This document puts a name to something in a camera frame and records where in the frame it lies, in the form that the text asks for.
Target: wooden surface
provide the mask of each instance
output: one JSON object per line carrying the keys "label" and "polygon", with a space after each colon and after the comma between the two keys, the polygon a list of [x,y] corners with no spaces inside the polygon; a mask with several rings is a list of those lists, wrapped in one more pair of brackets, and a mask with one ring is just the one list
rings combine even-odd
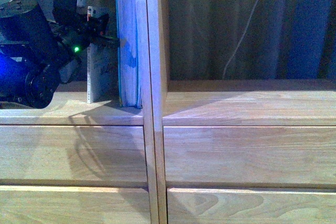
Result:
{"label": "wooden surface", "polygon": [[148,39],[147,0],[135,0],[137,11],[138,55],[141,68],[143,128],[146,151],[148,190],[151,206],[151,224],[159,224],[158,189],[153,128],[153,103]]}
{"label": "wooden surface", "polygon": [[336,127],[164,127],[169,186],[336,188]]}
{"label": "wooden surface", "polygon": [[143,189],[0,186],[2,224],[150,224]]}
{"label": "wooden surface", "polygon": [[147,186],[142,127],[1,126],[0,183]]}
{"label": "wooden surface", "polygon": [[162,116],[169,80],[168,0],[147,0],[159,220],[167,223]]}
{"label": "wooden surface", "polygon": [[336,193],[178,189],[167,192],[169,224],[336,223]]}
{"label": "wooden surface", "polygon": [[335,90],[324,80],[171,82],[163,125],[336,125]]}
{"label": "wooden surface", "polygon": [[45,109],[0,109],[1,124],[142,125],[141,110],[117,101],[88,104],[86,92],[56,92]]}

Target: wooden drawer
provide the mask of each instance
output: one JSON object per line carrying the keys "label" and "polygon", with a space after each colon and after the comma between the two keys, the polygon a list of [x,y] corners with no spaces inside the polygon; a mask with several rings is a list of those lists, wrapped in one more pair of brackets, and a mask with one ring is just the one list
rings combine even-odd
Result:
{"label": "wooden drawer", "polygon": [[166,126],[164,154],[168,186],[336,185],[332,126]]}
{"label": "wooden drawer", "polygon": [[336,223],[336,193],[229,189],[167,191],[169,224]]}
{"label": "wooden drawer", "polygon": [[2,184],[146,186],[143,127],[0,126]]}
{"label": "wooden drawer", "polygon": [[0,223],[150,224],[144,189],[0,186]]}

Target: curtain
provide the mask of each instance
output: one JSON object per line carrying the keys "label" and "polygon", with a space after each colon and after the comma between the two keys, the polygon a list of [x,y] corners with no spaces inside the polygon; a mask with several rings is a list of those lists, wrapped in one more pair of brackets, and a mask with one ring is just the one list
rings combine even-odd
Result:
{"label": "curtain", "polygon": [[[221,79],[256,0],[169,0],[172,80]],[[259,0],[225,79],[336,77],[335,0]]]}

